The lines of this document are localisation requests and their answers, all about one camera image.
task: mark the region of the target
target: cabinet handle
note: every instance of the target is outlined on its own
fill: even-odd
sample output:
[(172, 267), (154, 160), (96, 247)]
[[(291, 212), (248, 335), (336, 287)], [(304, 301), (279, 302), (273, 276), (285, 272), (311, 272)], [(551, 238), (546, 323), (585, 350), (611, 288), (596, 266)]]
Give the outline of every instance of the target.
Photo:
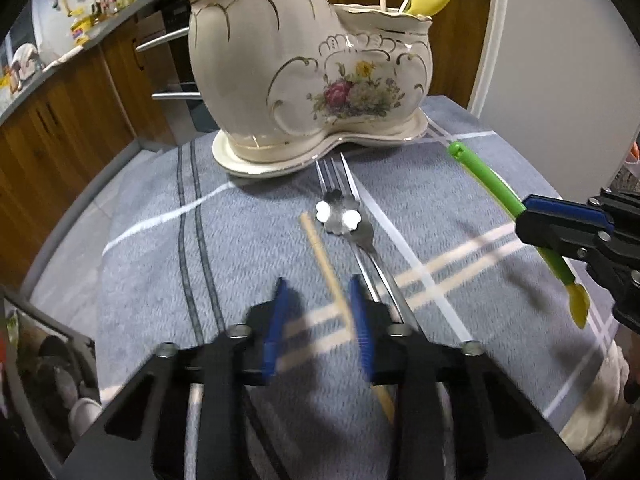
[(53, 119), (53, 123), (56, 126), (60, 126), (60, 122), (58, 121), (58, 118), (56, 117), (55, 113), (53, 113), (53, 108), (51, 108), (51, 105), (49, 104), (49, 101), (46, 101), (45, 105), (47, 107), (47, 110), (49, 110), (49, 114), (51, 115), (51, 118)]
[(136, 38), (133, 38), (133, 40), (131, 40), (131, 47), (133, 49), (133, 57), (136, 60), (136, 65), (138, 66), (138, 69), (140, 70), (140, 72), (142, 72), (145, 67), (142, 65), (142, 63), (140, 63), (140, 60), (138, 59), (138, 53), (136, 52), (136, 43), (138, 42), (138, 40)]
[(49, 129), (47, 128), (47, 123), (44, 121), (44, 119), (42, 118), (42, 115), (40, 113), (40, 110), (36, 109), (36, 113), (38, 114), (38, 118), (40, 119), (40, 122), (42, 123), (42, 126), (44, 127), (44, 131), (46, 131), (47, 135), (51, 135), (51, 132), (49, 131)]

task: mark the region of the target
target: tile floor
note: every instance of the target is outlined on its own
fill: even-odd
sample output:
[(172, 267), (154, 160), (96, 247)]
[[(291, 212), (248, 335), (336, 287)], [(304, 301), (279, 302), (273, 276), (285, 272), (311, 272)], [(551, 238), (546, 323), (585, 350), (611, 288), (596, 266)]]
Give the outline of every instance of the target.
[(139, 152), (102, 190), (66, 234), (38, 281), (31, 303), (59, 322), (95, 339), (102, 250), (127, 171), (156, 153)]

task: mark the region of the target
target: green handle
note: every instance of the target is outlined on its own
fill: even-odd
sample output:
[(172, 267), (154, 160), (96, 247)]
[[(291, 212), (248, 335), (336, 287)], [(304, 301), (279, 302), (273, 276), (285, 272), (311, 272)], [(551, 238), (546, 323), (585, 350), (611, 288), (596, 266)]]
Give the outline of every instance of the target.
[[(494, 197), (496, 202), (515, 220), (526, 208), (518, 196), (478, 157), (473, 150), (458, 140), (449, 145), (449, 155), (462, 166)], [(537, 248), (553, 274), (564, 285), (575, 282), (575, 276), (560, 254), (549, 249)]]

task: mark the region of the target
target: wooden chopstick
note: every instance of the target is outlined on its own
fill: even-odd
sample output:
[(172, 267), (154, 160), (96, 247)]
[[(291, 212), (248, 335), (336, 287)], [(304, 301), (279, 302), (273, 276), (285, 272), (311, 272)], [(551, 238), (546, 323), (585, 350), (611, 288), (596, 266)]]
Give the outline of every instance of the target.
[[(306, 232), (306, 237), (313, 249), (316, 262), (318, 263), (318, 267), (320, 267), (320, 272), (322, 272), (324, 281), (334, 297), (334, 302), (340, 312), (340, 318), (342, 319), (345, 328), (351, 333), (351, 336), (355, 337), (351, 309), (347, 304), (347, 300), (344, 297), (338, 277), (335, 275), (334, 268), (329, 261), (329, 256), (326, 253), (324, 244), (318, 235), (318, 231), (316, 231), (309, 213), (304, 212), (300, 215), (300, 223)], [(386, 418), (388, 418), (389, 422), (393, 423), (396, 407), (394, 406), (394, 402), (391, 399), (391, 395), (389, 395), (388, 390), (384, 386), (372, 386), (371, 389), (378, 398), (380, 405), (382, 406), (382, 410), (385, 412)]]

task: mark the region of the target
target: blue gripper pad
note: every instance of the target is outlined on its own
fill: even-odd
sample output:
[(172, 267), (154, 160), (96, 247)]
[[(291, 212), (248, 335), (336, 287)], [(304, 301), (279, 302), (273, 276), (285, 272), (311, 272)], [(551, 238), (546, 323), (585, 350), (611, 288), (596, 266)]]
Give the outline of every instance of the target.
[(603, 231), (612, 233), (615, 226), (604, 211), (575, 202), (566, 202), (555, 198), (531, 195), (522, 201), (529, 211), (547, 213), (562, 218), (575, 219), (599, 226)]
[(362, 370), (370, 381), (373, 377), (374, 341), (367, 323), (366, 299), (357, 276), (353, 276), (349, 281), (349, 295), (351, 313), (353, 314), (358, 346), (360, 347), (360, 362), (362, 363)]
[(282, 327), (287, 317), (289, 306), (289, 287), (286, 280), (280, 278), (276, 286), (276, 295), (273, 299), (273, 314), (269, 323), (267, 335), (264, 338), (262, 351), (262, 376), (265, 380), (276, 374), (276, 362), (278, 361), (278, 346), (282, 338)]

